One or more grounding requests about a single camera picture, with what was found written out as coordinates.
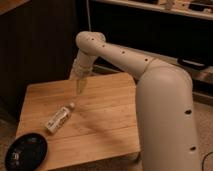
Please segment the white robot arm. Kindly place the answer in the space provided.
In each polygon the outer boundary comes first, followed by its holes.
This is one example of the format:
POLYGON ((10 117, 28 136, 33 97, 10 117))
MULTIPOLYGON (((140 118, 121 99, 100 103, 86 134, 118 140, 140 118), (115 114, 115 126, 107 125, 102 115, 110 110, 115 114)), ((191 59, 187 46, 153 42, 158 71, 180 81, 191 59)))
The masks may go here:
POLYGON ((100 32, 76 36, 71 76, 90 75, 101 57, 137 80, 135 106, 143 171, 202 171, 193 83, 183 69, 138 50, 108 43, 100 32))

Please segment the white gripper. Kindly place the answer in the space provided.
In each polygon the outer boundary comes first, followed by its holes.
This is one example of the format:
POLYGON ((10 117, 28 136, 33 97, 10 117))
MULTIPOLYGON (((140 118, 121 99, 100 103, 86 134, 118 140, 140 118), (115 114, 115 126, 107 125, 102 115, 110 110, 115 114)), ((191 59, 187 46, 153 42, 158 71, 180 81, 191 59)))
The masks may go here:
POLYGON ((87 76, 92 72, 93 61, 90 58, 76 58, 70 72, 69 80, 77 79, 76 91, 81 94, 87 84, 87 76))

